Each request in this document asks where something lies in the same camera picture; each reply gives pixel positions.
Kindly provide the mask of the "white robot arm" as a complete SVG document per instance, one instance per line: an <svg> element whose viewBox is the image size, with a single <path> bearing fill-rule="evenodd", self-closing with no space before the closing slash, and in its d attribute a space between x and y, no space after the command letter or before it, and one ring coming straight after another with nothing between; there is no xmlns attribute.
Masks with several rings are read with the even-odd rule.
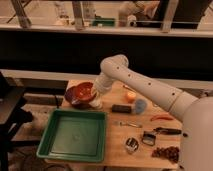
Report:
<svg viewBox="0 0 213 171"><path fill-rule="evenodd" d="M168 111L182 123L178 171L213 171L213 97L197 98L128 65L125 55L103 59L94 89L105 94L119 80Z"/></svg>

